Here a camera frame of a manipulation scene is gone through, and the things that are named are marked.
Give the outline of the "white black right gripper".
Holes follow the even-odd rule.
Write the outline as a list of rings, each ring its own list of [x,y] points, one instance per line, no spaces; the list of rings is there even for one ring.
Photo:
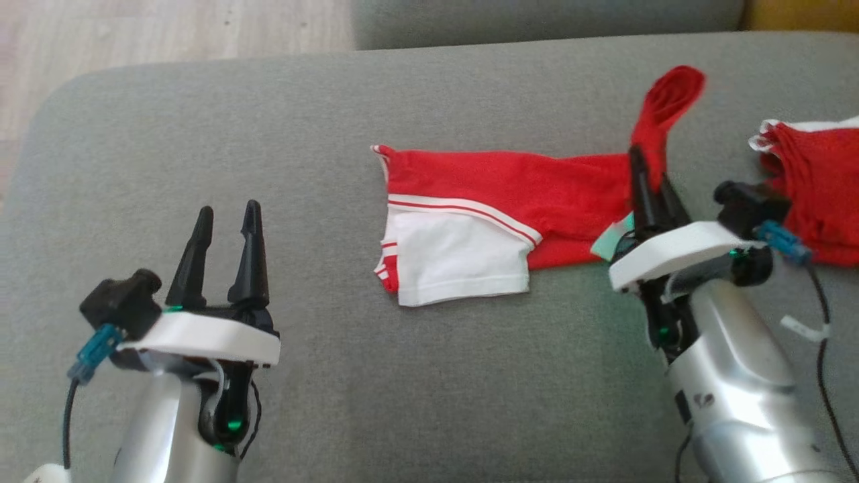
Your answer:
[[[639,292],[645,282],[663,282],[669,293],[684,294],[712,278],[738,286],[770,278],[767,245],[739,238],[718,222],[691,223],[668,175],[662,174],[655,193],[641,147],[632,146],[628,156],[634,231],[607,248],[611,290]]]

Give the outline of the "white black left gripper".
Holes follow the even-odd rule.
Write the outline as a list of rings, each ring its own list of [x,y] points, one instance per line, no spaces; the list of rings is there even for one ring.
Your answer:
[[[214,213],[203,206],[166,295],[173,309],[204,309],[207,250],[211,245]],[[242,256],[228,302],[237,307],[263,309],[269,305],[266,242],[260,202],[246,203]],[[144,336],[117,346],[119,369],[206,369],[208,360],[254,365],[277,365],[281,340],[272,333],[239,321],[185,311],[163,312]]]

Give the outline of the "red number 23 basketball jersey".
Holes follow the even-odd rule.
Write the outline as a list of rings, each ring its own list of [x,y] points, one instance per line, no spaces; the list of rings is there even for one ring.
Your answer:
[[[533,271],[595,261],[632,210],[625,152],[373,152],[387,191],[374,273],[403,307],[527,292]]]

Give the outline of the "red basketball shorts white band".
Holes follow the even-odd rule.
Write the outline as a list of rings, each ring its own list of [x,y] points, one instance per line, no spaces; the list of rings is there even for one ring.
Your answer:
[[[859,115],[765,119],[748,140],[767,183],[791,199],[785,225],[824,265],[859,267]]]

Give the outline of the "grey fabric sofa backrest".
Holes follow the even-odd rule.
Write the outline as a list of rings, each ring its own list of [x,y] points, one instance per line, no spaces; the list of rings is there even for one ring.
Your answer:
[[[738,30],[745,0],[350,0],[359,50]]]

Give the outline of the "grey fabric sofa seat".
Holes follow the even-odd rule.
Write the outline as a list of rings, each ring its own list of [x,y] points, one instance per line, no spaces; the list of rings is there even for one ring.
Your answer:
[[[670,133],[670,177],[712,218],[760,178],[765,119],[859,114],[859,36],[632,36],[151,64],[84,74],[35,113],[0,214],[0,483],[60,459],[78,306],[141,267],[174,276],[215,211],[205,296],[223,303],[246,202],[262,206],[281,361],[245,483],[671,481],[685,436],[641,304],[601,265],[527,294],[399,307],[373,275],[375,144],[568,157],[625,150],[675,65],[705,92]]]

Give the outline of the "yellow cushion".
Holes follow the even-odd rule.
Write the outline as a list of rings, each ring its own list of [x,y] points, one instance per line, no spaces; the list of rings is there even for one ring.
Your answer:
[[[745,0],[740,29],[859,34],[859,0]]]

